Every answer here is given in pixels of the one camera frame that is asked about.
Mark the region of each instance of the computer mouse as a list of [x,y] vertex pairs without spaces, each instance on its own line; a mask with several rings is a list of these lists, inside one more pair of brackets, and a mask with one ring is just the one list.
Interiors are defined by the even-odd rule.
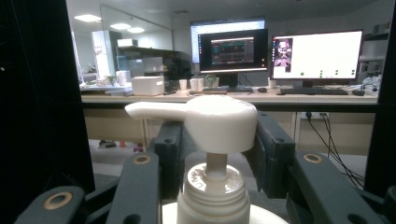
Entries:
[[267,89],[264,87],[260,87],[257,89],[258,92],[267,92]]
[[357,96],[363,96],[365,91],[362,90],[353,90],[352,94],[357,95]]

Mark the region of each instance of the white desk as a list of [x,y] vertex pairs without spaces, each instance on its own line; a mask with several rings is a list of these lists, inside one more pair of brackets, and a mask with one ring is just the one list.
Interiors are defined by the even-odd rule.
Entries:
[[[266,93],[254,91],[228,93],[236,99],[244,100],[254,105],[301,105],[311,104],[321,107],[327,112],[329,105],[375,105],[376,95],[364,96],[349,95],[276,95],[279,89],[268,89]],[[83,94],[84,104],[122,104],[135,102],[174,102],[186,103],[197,96],[190,96],[189,91],[178,91],[175,94],[159,96],[109,96],[104,94]],[[306,120],[301,119],[301,112],[271,111],[268,112],[279,125],[296,141],[300,150],[325,152],[326,148],[313,133]],[[161,120],[133,120],[122,108],[85,108],[85,120],[90,139],[106,139],[114,141],[131,141],[148,145],[150,139],[157,135]],[[365,155],[369,148],[371,130],[375,114],[370,113],[331,113],[332,135],[336,144],[339,144],[340,153]],[[318,126],[318,131],[327,138],[325,126],[321,120],[312,120]]]

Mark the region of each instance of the monitor screen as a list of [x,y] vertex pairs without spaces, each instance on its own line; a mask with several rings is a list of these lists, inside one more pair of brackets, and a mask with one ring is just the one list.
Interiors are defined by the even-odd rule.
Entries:
[[268,30],[198,35],[201,73],[267,70]]
[[361,40],[362,30],[274,35],[271,79],[354,80],[357,78]]
[[265,19],[263,16],[247,18],[247,19],[192,21],[190,26],[192,63],[200,62],[198,35],[241,31],[241,30],[264,29],[264,24],[265,24]]

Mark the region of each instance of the white box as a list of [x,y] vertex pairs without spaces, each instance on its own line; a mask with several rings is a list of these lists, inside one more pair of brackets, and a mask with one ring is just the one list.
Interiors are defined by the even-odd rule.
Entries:
[[119,47],[131,47],[134,45],[132,39],[118,39],[117,40]]
[[134,95],[160,95],[165,91],[163,77],[131,78]]

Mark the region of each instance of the monitor stand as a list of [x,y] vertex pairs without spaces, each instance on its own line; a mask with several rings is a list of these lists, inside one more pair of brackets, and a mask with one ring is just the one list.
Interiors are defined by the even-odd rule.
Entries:
[[230,88],[236,88],[238,86],[238,74],[237,73],[221,73],[217,74],[219,77],[219,86],[228,86]]
[[313,88],[314,81],[313,80],[303,80],[303,87],[305,88]]

